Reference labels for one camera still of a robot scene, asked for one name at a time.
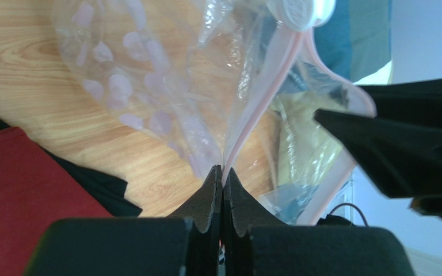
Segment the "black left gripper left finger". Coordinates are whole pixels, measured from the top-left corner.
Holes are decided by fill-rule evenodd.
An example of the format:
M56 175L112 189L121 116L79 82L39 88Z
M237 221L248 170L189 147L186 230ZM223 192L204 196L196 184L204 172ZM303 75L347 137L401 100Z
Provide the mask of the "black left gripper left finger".
M166 217L67 218L41 237L25 275L217 275L220 167Z

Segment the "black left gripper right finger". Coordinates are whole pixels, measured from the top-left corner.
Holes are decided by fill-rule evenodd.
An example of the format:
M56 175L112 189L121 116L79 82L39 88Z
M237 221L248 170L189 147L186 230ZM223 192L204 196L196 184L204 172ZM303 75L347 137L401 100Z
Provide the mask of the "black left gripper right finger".
M413 275L388 230L290 226L269 213L230 171L223 189L227 275Z

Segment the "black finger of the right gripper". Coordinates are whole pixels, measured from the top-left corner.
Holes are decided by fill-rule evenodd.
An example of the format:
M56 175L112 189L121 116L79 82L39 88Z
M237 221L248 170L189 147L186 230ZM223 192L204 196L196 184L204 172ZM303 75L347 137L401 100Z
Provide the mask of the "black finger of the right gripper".
M390 198L442 197L442 128L317 110L314 120L339 140Z

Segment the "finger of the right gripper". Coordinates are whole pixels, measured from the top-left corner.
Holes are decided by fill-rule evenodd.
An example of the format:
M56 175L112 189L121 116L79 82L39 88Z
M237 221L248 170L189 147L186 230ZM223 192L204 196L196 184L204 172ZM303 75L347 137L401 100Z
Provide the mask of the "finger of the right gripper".
M442 79L395 85L361 85L378 117L442 129Z

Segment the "clear zip top bag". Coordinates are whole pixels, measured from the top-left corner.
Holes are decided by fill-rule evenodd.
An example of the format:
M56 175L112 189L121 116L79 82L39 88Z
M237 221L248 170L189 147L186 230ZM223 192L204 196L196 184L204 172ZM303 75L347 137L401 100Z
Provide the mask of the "clear zip top bag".
M198 178L247 178L287 224L315 224L355 162L314 120L374 117L371 97L328 69L315 45L334 1L55 1L63 61L122 124L163 140Z

